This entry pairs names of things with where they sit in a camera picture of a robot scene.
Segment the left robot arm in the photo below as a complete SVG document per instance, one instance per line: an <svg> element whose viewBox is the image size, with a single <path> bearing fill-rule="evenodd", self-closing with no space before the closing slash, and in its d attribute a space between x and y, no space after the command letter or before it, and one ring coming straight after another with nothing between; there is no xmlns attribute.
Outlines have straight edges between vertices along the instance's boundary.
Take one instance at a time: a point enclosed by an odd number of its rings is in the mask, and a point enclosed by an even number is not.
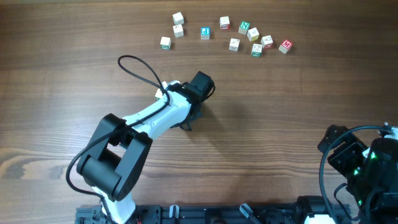
<svg viewBox="0 0 398 224"><path fill-rule="evenodd" d="M182 128L195 119L215 83L198 72L190 82L163 83L159 89L162 97L136 114L106 115L76 159L76 171L100 197L102 211L111 223L126 223L134 214L131 190L153 141L168 129Z"/></svg>

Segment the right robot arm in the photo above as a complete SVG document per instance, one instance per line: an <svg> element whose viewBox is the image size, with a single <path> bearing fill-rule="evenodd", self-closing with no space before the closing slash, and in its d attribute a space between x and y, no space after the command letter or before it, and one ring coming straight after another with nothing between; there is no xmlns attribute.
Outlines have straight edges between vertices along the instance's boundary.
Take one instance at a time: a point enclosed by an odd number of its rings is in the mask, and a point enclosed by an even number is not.
<svg viewBox="0 0 398 224"><path fill-rule="evenodd" d="M325 192L324 169L329 163L346 182L341 184L354 197L359 208L359 223L397 223L397 127L331 125L318 144L323 156L319 168L319 185L329 216L335 223L342 220Z"/></svg>

